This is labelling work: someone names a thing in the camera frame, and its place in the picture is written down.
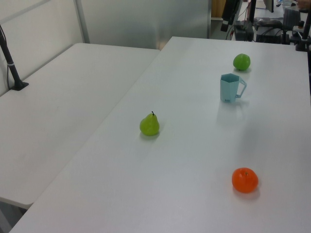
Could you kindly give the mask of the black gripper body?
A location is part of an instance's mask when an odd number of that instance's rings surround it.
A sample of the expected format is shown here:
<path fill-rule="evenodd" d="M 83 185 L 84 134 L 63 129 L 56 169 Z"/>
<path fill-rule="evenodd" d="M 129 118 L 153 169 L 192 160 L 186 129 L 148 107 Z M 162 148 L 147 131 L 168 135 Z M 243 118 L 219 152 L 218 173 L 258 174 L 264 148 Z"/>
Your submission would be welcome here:
<path fill-rule="evenodd" d="M 223 15 L 235 15 L 240 7 L 241 0 L 226 0 Z"/>

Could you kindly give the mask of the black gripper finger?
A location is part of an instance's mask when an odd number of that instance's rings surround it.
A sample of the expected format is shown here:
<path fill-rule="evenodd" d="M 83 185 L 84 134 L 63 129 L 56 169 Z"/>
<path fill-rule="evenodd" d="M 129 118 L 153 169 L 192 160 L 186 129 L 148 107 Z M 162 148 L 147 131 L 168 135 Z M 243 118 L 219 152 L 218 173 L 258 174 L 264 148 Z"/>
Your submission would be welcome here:
<path fill-rule="evenodd" d="M 229 26 L 229 20 L 230 16 L 229 15 L 222 15 L 222 24 L 221 24 L 221 31 L 222 32 L 227 32 L 228 26 Z"/>
<path fill-rule="evenodd" d="M 232 14 L 231 14 L 231 17 L 230 17 L 230 20 L 229 20 L 229 25 L 233 25 L 235 21 L 237 21 L 238 19 L 238 16 L 239 16 L 239 11 L 234 11 Z"/>

